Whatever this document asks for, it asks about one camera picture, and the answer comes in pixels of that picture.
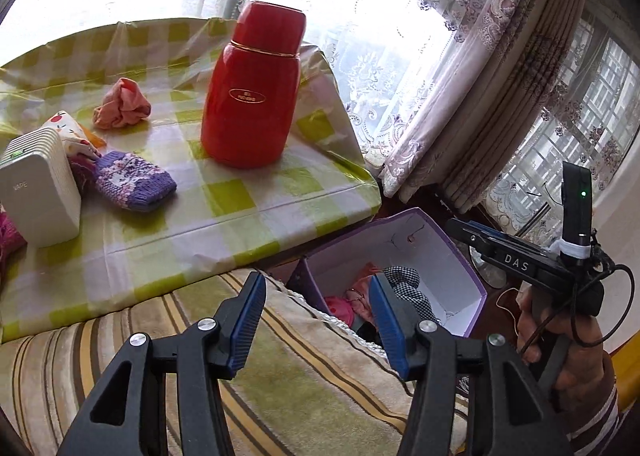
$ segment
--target white tape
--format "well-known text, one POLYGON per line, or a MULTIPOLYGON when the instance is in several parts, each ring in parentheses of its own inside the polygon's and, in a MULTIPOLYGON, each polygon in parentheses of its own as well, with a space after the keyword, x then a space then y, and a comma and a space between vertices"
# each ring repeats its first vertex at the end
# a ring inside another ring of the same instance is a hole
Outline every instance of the white tape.
POLYGON ((554 241, 549 247, 549 251, 554 254, 566 254, 576 259, 588 259, 591 256, 591 245, 583 247, 582 245, 576 245, 575 243, 569 243, 563 239, 554 241))

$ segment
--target window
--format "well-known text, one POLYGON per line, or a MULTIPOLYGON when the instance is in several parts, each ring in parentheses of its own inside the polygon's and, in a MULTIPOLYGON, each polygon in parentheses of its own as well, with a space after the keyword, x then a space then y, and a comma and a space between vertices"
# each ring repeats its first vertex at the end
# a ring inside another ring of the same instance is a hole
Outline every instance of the window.
MULTIPOLYGON (((463 41, 472 0, 265 1, 307 14, 305 41, 327 56, 360 149, 375 171, 428 96, 439 65, 463 41)), ((243 2, 237 0, 238 8, 243 2)))
POLYGON ((584 13, 554 94, 488 191, 485 207, 515 233, 545 203, 530 233, 544 244, 561 227, 562 161, 590 168, 596 200, 611 181, 640 125, 640 68, 607 27, 584 13))

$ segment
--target white air purifier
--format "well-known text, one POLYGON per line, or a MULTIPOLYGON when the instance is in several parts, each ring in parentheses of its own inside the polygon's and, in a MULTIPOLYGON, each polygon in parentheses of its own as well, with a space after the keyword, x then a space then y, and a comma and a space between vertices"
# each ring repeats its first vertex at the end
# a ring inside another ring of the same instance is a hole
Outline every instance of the white air purifier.
POLYGON ((12 140, 0 159, 0 203, 34 247, 78 236, 80 193, 55 129, 12 140))

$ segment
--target thermos lid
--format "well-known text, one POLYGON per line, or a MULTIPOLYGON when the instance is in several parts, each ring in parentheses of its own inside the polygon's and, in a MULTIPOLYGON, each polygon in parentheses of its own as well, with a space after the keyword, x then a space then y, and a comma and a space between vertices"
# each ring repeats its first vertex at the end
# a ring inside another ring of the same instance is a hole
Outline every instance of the thermos lid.
POLYGON ((252 1, 238 18, 232 40, 272 54, 297 54, 305 33, 303 12, 282 5, 252 1))

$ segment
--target thermos label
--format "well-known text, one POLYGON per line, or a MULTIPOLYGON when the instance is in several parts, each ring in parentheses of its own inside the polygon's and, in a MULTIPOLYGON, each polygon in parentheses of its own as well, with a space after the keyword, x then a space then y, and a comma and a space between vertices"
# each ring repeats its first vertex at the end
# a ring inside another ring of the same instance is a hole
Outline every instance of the thermos label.
POLYGON ((265 102, 267 97, 258 93, 257 91, 251 90, 240 90, 239 88, 233 88, 229 90, 229 95, 240 102, 246 102, 249 104, 260 104, 261 102, 265 102))

